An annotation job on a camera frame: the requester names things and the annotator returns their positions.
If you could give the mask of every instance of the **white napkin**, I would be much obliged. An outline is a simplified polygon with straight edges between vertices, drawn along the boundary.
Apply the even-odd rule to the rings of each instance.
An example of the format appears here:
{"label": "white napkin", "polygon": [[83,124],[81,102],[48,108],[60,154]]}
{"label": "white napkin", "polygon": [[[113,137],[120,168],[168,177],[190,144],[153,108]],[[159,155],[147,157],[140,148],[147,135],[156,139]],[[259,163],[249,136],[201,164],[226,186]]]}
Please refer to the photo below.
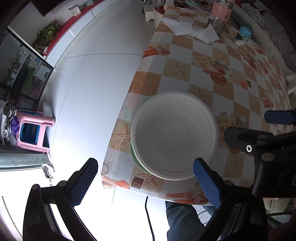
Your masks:
{"label": "white napkin", "polygon": [[191,23],[188,22],[176,21],[170,18],[162,18],[162,21],[170,28],[170,30],[173,31],[176,36],[190,35],[200,39],[206,44],[210,44],[219,40],[219,37],[211,24],[209,24],[205,29],[196,29]]}

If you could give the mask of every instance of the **screw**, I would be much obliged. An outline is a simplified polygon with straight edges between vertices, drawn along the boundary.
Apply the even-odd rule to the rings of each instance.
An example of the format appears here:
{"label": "screw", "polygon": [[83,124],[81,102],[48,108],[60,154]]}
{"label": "screw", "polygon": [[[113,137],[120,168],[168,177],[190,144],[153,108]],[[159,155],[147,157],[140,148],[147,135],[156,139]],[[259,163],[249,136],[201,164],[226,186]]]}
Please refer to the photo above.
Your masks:
{"label": "screw", "polygon": [[259,139],[266,139],[267,135],[259,135],[258,138]]}
{"label": "screw", "polygon": [[232,181],[229,181],[229,180],[225,180],[224,183],[226,186],[232,186],[233,184]]}
{"label": "screw", "polygon": [[263,161],[273,161],[274,160],[274,154],[272,154],[270,152],[263,153],[261,155],[261,159]]}
{"label": "screw", "polygon": [[34,184],[34,185],[32,186],[32,189],[33,189],[33,190],[36,190],[36,189],[38,188],[38,186],[39,186],[38,184]]}
{"label": "screw", "polygon": [[60,181],[60,182],[59,182],[59,186],[60,186],[60,187],[63,187],[63,186],[66,185],[66,183],[67,183],[66,181]]}
{"label": "screw", "polygon": [[247,145],[247,152],[251,152],[252,151],[252,147],[251,147],[251,145]]}

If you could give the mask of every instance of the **checkered tablecloth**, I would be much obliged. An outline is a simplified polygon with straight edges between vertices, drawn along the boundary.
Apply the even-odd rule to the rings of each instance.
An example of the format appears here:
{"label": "checkered tablecloth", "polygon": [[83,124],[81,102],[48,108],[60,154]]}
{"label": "checkered tablecloth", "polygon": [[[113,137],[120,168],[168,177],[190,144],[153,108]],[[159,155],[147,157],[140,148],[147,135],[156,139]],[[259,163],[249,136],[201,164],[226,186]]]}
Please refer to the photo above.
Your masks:
{"label": "checkered tablecloth", "polygon": [[[207,14],[168,7],[163,17],[206,27]],[[106,188],[123,187],[144,195],[187,204],[208,203],[196,178],[167,181],[141,171],[130,155],[133,118],[149,97],[184,91],[200,98],[213,112],[219,141],[210,167],[235,185],[250,186],[253,157],[229,149],[223,138],[229,126],[282,134],[291,126],[271,125],[267,110],[290,109],[283,75],[277,64],[253,41],[237,47],[237,31],[226,26],[211,44],[191,36],[175,36],[160,22],[134,75],[116,121],[101,173]]]}

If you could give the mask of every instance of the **red shelf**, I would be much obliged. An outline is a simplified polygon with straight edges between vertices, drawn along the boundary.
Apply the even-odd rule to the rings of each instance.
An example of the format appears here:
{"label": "red shelf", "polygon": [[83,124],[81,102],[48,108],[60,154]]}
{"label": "red shelf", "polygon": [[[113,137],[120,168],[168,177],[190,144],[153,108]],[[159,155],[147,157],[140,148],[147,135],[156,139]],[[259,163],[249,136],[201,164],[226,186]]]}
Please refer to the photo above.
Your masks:
{"label": "red shelf", "polygon": [[81,14],[77,16],[72,16],[67,22],[64,23],[60,31],[55,35],[55,39],[52,41],[52,43],[49,45],[47,53],[44,54],[44,56],[47,56],[48,53],[51,51],[51,49],[54,47],[54,45],[59,41],[59,39],[63,36],[63,34],[79,19],[81,18],[84,14],[92,10],[96,5],[99,3],[103,2],[104,0],[99,0],[93,5],[90,5],[88,7],[85,7],[84,9],[81,10]]}

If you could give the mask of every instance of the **purple cloth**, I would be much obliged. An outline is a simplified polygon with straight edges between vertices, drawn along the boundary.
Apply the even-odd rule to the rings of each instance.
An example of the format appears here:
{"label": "purple cloth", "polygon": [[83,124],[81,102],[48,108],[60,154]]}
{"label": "purple cloth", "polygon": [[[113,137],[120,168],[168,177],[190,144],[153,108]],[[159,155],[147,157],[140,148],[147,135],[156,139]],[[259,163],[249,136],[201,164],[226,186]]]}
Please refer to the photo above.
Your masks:
{"label": "purple cloth", "polygon": [[15,116],[10,122],[11,131],[14,135],[16,135],[20,131],[20,122],[18,118]]}

